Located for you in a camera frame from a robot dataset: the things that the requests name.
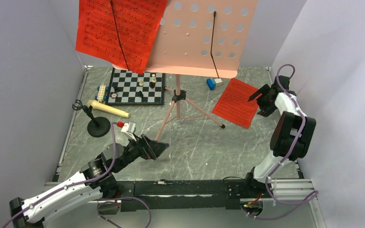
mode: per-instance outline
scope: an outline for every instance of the red sheet music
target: red sheet music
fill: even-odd
[[[248,102],[248,98],[258,89],[232,78],[219,98],[212,113],[240,125],[249,128],[252,118],[258,109],[256,100]]]
[[[76,51],[142,74],[156,38],[167,0],[79,0]]]

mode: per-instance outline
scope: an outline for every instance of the pink music stand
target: pink music stand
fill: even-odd
[[[213,12],[216,11],[212,54],[219,76],[235,77],[257,1],[169,0],[145,71],[176,74],[175,91],[165,87],[174,93],[174,98],[185,95],[185,91],[181,91],[181,75],[216,77],[209,54]],[[159,140],[164,126],[175,118],[181,120],[206,115],[221,128],[225,127],[192,100],[186,97],[182,100],[186,100],[203,115],[181,117],[180,100],[173,100],[155,140]],[[176,116],[167,121],[175,104]]]

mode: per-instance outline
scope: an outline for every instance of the blue block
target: blue block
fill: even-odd
[[[211,79],[211,78],[208,78],[208,79],[206,80],[206,84],[208,85],[208,87],[209,87],[209,89],[210,89],[210,90],[214,90],[214,89],[215,89],[215,87],[216,87],[216,82],[215,82],[215,80],[214,80],[214,79]]]

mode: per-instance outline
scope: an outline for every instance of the checkered board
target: checkered board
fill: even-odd
[[[149,86],[152,74],[156,74],[154,88]],[[143,79],[143,86],[139,86],[140,79]],[[144,72],[143,75],[138,75],[132,71],[113,68],[106,105],[163,105],[164,79],[163,73]],[[112,98],[115,87],[118,88],[117,97]],[[139,91],[144,95],[142,98],[138,96]]]

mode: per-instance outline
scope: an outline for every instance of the robotic arm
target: robotic arm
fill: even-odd
[[[116,143],[118,151],[114,166],[111,171],[97,181],[67,187],[72,183],[86,181],[99,177],[108,170],[113,160],[113,154],[109,150],[102,152],[94,160],[91,160],[85,167],[75,173],[72,177],[54,188],[29,199],[15,198],[10,202],[11,215],[14,216],[26,207],[30,208],[22,215],[13,220],[15,228],[43,228],[49,221],[52,221],[66,212],[73,210],[89,201],[100,198],[116,198],[127,194],[128,189],[119,186],[112,173],[120,172],[128,164],[141,157],[143,159],[156,160],[168,147],[169,144],[152,141],[144,134],[138,137],[134,134],[135,123],[118,122],[122,127],[121,132],[129,137],[127,146]],[[52,194],[56,190],[61,191],[53,194],[48,199],[32,206],[38,199]]]
[[[301,117],[297,113],[298,110],[292,101],[292,99],[296,99],[296,93],[289,90],[289,80],[289,77],[279,76],[279,81],[291,97],[284,93],[277,84],[277,79],[275,78],[271,87],[269,87],[269,85],[264,85],[249,98],[249,101],[251,101],[259,96],[257,98],[257,104],[260,108],[258,114],[264,117],[271,115],[276,109],[280,112],[279,122],[270,141],[270,152],[265,159],[252,170],[253,179],[255,180],[253,184],[260,186],[261,188],[265,186],[267,175],[278,165],[283,157],[287,155],[302,122]],[[281,163],[279,169],[285,164],[295,161],[297,158],[303,158],[307,154],[316,126],[316,120],[306,116],[304,113],[302,114],[306,117],[306,125],[304,126],[292,153]]]

